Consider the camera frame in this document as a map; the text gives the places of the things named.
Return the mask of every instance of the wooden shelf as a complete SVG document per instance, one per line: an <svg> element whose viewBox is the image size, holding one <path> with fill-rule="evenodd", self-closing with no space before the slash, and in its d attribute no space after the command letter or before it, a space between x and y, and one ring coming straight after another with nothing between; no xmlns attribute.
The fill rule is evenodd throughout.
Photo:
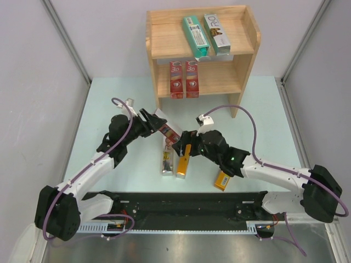
<svg viewBox="0 0 351 263"><path fill-rule="evenodd" d="M242 20L222 21L219 16L219 21L225 28L225 33L229 38L231 55L253 54L254 49ZM193 56L186 40L182 23L153 25L151 41L151 56L153 59L187 58ZM208 54L209 56L215 56L212 47Z"/></svg>
<svg viewBox="0 0 351 263"><path fill-rule="evenodd" d="M192 57L193 53L182 28L182 19L185 16L196 15L203 24L205 14L217 14L229 38L230 53L234 58L232 61L199 63L200 95L227 94L230 104L240 104L261 43L261 33L247 5L147 12L146 51L157 107L161 108L161 98L170 96L169 64L158 65L157 60ZM212 47L209 56L215 56ZM236 112L236 108L231 108L233 118Z"/></svg>
<svg viewBox="0 0 351 263"><path fill-rule="evenodd" d="M169 64L158 66L157 90L159 98L170 96ZM199 92L200 95L240 93L241 85L235 72L234 63L232 61L200 62Z"/></svg>

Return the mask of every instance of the white wall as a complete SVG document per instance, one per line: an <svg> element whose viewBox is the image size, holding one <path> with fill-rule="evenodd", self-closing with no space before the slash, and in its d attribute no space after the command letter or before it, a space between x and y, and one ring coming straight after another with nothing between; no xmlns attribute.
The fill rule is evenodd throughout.
<svg viewBox="0 0 351 263"><path fill-rule="evenodd" d="M332 1L287 91L312 164L325 166L351 210L351 1ZM351 216L340 218L351 249Z"/></svg>
<svg viewBox="0 0 351 263"><path fill-rule="evenodd" d="M0 255L63 175L88 87L39 0L0 1Z"/></svg>
<svg viewBox="0 0 351 263"><path fill-rule="evenodd" d="M90 78L147 76L146 11L248 4L262 43L253 75L281 77L321 0L52 0Z"/></svg>

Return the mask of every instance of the yellow box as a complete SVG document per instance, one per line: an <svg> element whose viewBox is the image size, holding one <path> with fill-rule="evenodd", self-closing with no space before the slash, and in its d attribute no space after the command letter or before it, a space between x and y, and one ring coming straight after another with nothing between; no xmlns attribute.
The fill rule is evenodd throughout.
<svg viewBox="0 0 351 263"><path fill-rule="evenodd" d="M185 147L184 156L181 156L179 159L179 164L178 164L178 169L177 169L177 177L178 178L185 179L186 170L188 168L189 159L190 159L190 150L191 150L191 144L188 144Z"/></svg>
<svg viewBox="0 0 351 263"><path fill-rule="evenodd" d="M214 186L224 191L228 185L229 179L230 179L229 175L226 175L224 172L220 171L216 181L214 182Z"/></svg>

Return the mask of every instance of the product box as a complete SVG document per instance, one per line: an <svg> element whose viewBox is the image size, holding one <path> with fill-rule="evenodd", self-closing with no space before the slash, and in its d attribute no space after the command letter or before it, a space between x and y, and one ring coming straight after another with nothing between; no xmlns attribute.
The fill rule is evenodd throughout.
<svg viewBox="0 0 351 263"><path fill-rule="evenodd" d="M183 98L183 70L182 63L179 61L171 61L169 63L169 75L170 75L170 93L172 99Z"/></svg>
<svg viewBox="0 0 351 263"><path fill-rule="evenodd" d="M197 61L209 60L207 52L210 44L195 15L183 18L183 30L195 59Z"/></svg>
<svg viewBox="0 0 351 263"><path fill-rule="evenodd" d="M211 40L216 56L230 54L230 42L216 14L204 16L205 30Z"/></svg>
<svg viewBox="0 0 351 263"><path fill-rule="evenodd" d="M225 190L225 188L228 185L228 182L230 180L230 176L226 175L224 172L219 171L219 174L217 176L216 181L214 182L214 186L222 191Z"/></svg>
<svg viewBox="0 0 351 263"><path fill-rule="evenodd" d="M169 138L163 137L163 153L162 153L162 175L173 175L173 148Z"/></svg>
<svg viewBox="0 0 351 263"><path fill-rule="evenodd" d="M186 170L188 169L190 159L191 144L185 147L184 155L179 158L177 178L185 179Z"/></svg>
<svg viewBox="0 0 351 263"><path fill-rule="evenodd" d="M197 76L197 62L187 61L186 68L186 97L199 97L199 78Z"/></svg>
<svg viewBox="0 0 351 263"><path fill-rule="evenodd" d="M154 112L156 116L162 119L166 119L167 122L159 129L159 131L168 138L172 143L179 141L183 131L176 125L174 122L171 121L167 115L164 114L159 108Z"/></svg>

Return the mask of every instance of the metal frame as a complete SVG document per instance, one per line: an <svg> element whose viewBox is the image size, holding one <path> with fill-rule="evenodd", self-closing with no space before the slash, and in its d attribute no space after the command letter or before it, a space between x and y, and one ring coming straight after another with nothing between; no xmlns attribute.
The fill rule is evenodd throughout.
<svg viewBox="0 0 351 263"><path fill-rule="evenodd" d="M281 78L281 82L283 84L285 84L287 79L289 78L289 75L290 75L292 69L295 67L296 62L300 58L302 52L304 51L307 43L310 40L313 32L317 28L321 18L323 17L325 12L327 11L331 2L332 2L332 0L323 0L322 3L319 5L319 8L318 8L316 14L314 15L311 23L309 24L305 35L303 36L300 44L297 47L297 50L294 53L294 56L292 57L287 69L285 70L283 77Z"/></svg>
<svg viewBox="0 0 351 263"><path fill-rule="evenodd" d="M291 133L293 135L294 143L296 146L296 150L299 156L299 160L304 167L311 167L309 157L307 151L305 149L301 133L299 131L299 127L295 118L294 110L291 105L290 99L286 92L287 86L286 82L290 76L290 73L296 66L299 58L303 54L308 42L311 39L314 31L316 30L317 26L319 25L322 17L326 13L328 7L330 6L332 0L323 0L317 10L316 14L314 15L305 35L303 36L296 52L292 60L290 61L287 69L285 70L283 77L280 79L276 79L277 87L281 96L281 101L283 103L283 107L286 113L286 117L288 119L288 123L290 126ZM350 263L351 262L351 255L347 248L347 241L344 237L343 231L341 230L341 226L338 222L335 224L325 224L326 231L329 236L329 241L332 246L332 250L334 252L334 256L337 263Z"/></svg>
<svg viewBox="0 0 351 263"><path fill-rule="evenodd" d="M310 161L308 158L308 154L304 147L303 140L301 138L301 134L299 131L299 127L296 122L296 118L294 115L294 110L291 106L290 100L288 98L286 92L286 84L283 84L281 80L276 79L277 87L281 96L281 101L285 110L285 114L290 126L291 134L294 139L294 143L296 146L297 154L301 165L304 167L311 167ZM292 218L289 218L289 221L294 221L294 223L301 222L301 223L312 223L307 215L290 215ZM341 231L341 226L337 220L334 219L333 223L325 224L326 231L329 236L329 241L336 259L337 263L351 263L351 255L347 248L347 241Z"/></svg>
<svg viewBox="0 0 351 263"><path fill-rule="evenodd" d="M53 22L59 36L61 37L63 43L65 44L68 52L70 53L74 63L78 67L81 75L87 82L88 86L90 87L90 84L92 83L92 80L89 78L88 72L86 68L84 67L84 64L81 60L81 58L78 55L78 52L76 51L72 40L70 39L69 35L67 34L64 25L62 24L52 2L50 0L41 0L41 2L44 5L45 10L47 11L49 17L51 18L51 21Z"/></svg>
<svg viewBox="0 0 351 263"><path fill-rule="evenodd" d="M84 67L84 64L82 63L80 56L78 55L69 35L67 34L54 6L52 5L50 0L41 0L43 3L43 6L45 10L47 11L48 15L50 16L55 28L58 31L58 34L60 35L62 41L64 42L66 48L68 49L73 61L75 62L76 66L78 67L81 75L83 76L84 80L87 82L88 86L90 87L91 84L91 79L88 75L88 72L86 68ZM300 42L296 52L294 53L294 56L292 60L290 61L286 71L284 72L284 75L282 78L277 79L277 86L278 90L282 99L282 103L284 106L284 110L286 112L286 116L288 119L288 123L293 135L293 139L296 145L296 149L298 152L299 160L301 164L304 167L310 167L310 162L309 158L306 152L306 149L304 147L303 140L301 138L301 134L296 122L296 118L294 115L294 110L291 106L291 102L289 100L289 97L286 92L286 81L288 80L288 77L295 67L298 59L301 57L306 45L308 44L308 41L312 34L314 33L315 29L317 28L321 18L327 11L328 7L330 6L330 3L332 0L323 0L319 6L319 9L317 10L315 16L313 17L305 35L303 36L302 41ZM295 218L295 215L290 215L290 220L292 220L292 217ZM301 217L297 216L298 220L294 220L294 223L297 222L310 222L310 219L308 217ZM351 262L350 261L350 254L345 246L346 240L343 236L343 232L341 231L341 227L339 223L336 221L336 224L325 224L329 240L336 258L336 261L339 262ZM35 245L35 250L33 252L33 257L32 257L32 262L41 262L41 258L43 256L43 248L46 245L46 241L42 238L41 235L38 237L37 244Z"/></svg>

